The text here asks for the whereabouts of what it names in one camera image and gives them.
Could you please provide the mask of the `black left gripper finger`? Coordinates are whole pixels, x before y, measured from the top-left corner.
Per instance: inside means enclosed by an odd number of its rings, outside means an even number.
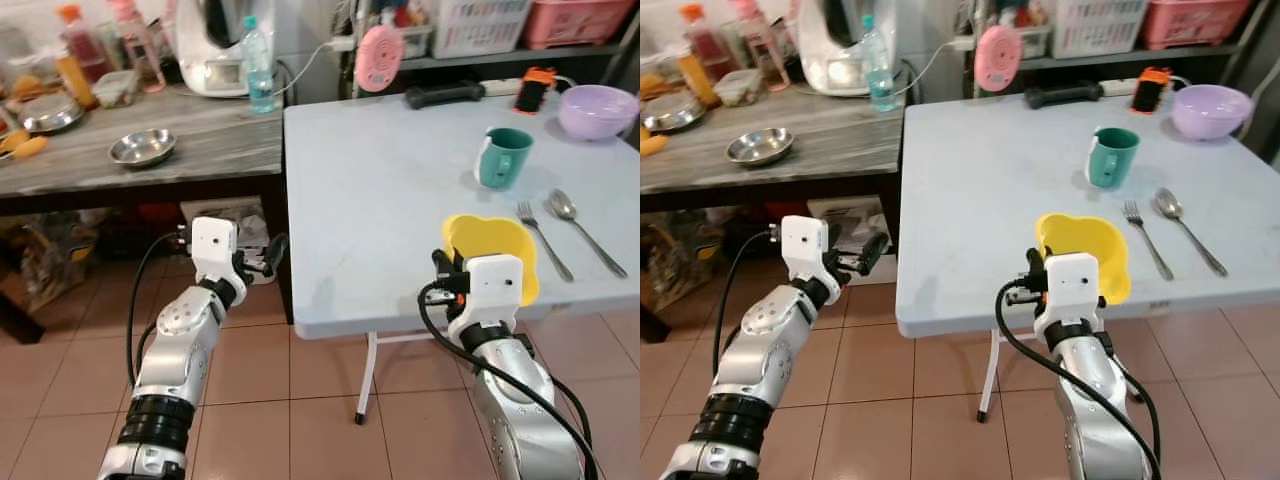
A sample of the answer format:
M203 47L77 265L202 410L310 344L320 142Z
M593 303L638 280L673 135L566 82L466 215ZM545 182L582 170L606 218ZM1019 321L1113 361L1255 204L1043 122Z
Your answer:
M887 232L874 233L856 256L856 273L859 275L870 275L874 266L890 248L890 243L891 238Z
M288 234L280 233L274 236L268 247L262 251L262 268L260 269L264 276L275 276L279 269L285 251L288 250L289 241Z

